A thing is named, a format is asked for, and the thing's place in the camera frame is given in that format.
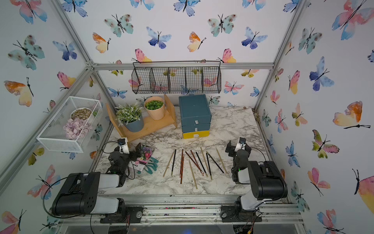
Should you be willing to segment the black pencil diagonal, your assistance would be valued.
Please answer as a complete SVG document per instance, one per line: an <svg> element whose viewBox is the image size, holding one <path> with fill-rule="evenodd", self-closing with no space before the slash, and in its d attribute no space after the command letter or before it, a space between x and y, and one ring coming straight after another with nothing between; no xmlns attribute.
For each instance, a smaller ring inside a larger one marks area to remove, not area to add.
<svg viewBox="0 0 374 234"><path fill-rule="evenodd" d="M207 152L207 155L208 157L213 161L213 163L217 166L217 168L224 174L225 172L223 171L223 169L219 166L219 164L217 163L217 161L211 156L210 153Z"/></svg>

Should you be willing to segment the black pencil vertical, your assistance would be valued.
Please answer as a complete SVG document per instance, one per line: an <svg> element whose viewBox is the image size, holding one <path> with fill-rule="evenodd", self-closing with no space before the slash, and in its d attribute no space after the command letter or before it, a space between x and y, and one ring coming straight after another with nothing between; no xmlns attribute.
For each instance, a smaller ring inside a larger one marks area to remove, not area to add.
<svg viewBox="0 0 374 234"><path fill-rule="evenodd" d="M212 180L212 174L211 174L211 168L210 168L210 162L209 162L209 154L208 154L208 152L206 152L206 160L207 160L207 165L208 165L209 176L210 176L210 179Z"/></svg>

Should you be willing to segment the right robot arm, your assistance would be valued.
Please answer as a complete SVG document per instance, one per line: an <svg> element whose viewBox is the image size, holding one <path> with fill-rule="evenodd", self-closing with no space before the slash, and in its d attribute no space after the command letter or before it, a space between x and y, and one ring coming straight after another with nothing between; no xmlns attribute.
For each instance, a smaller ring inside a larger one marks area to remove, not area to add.
<svg viewBox="0 0 374 234"><path fill-rule="evenodd" d="M250 190L236 201L239 212L253 212L269 201L288 196L288 188L273 161L250 160L252 147L241 137L234 146L229 142L225 152L233 158L232 179L236 184L250 185Z"/></svg>

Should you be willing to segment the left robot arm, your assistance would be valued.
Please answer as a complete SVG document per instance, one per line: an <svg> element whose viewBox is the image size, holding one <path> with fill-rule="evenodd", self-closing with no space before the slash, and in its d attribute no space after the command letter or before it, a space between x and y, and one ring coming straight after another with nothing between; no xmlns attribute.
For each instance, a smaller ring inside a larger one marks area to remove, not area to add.
<svg viewBox="0 0 374 234"><path fill-rule="evenodd" d="M116 147L108 159L110 167L106 173L72 173L66 177L63 186L53 201L50 215L70 218L80 215L105 215L105 218L120 221L129 216L123 199L105 198L99 190L122 187L130 176L129 165L141 157L141 144L125 154Z"/></svg>

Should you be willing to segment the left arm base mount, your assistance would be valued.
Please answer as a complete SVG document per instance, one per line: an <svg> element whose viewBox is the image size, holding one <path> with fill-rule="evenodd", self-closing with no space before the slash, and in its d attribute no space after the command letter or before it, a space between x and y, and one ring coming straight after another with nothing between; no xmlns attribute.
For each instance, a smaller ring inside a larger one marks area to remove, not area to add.
<svg viewBox="0 0 374 234"><path fill-rule="evenodd" d="M141 206L122 205L113 214L106 214L101 224L138 224L141 222L144 208Z"/></svg>

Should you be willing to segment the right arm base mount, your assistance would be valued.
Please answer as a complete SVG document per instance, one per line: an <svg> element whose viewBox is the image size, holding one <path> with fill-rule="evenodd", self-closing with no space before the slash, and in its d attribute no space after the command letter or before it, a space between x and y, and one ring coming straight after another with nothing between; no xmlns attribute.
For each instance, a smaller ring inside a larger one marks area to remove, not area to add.
<svg viewBox="0 0 374 234"><path fill-rule="evenodd" d="M234 205L221 206L220 218L222 222L262 222L261 214L258 211L246 211L236 203Z"/></svg>

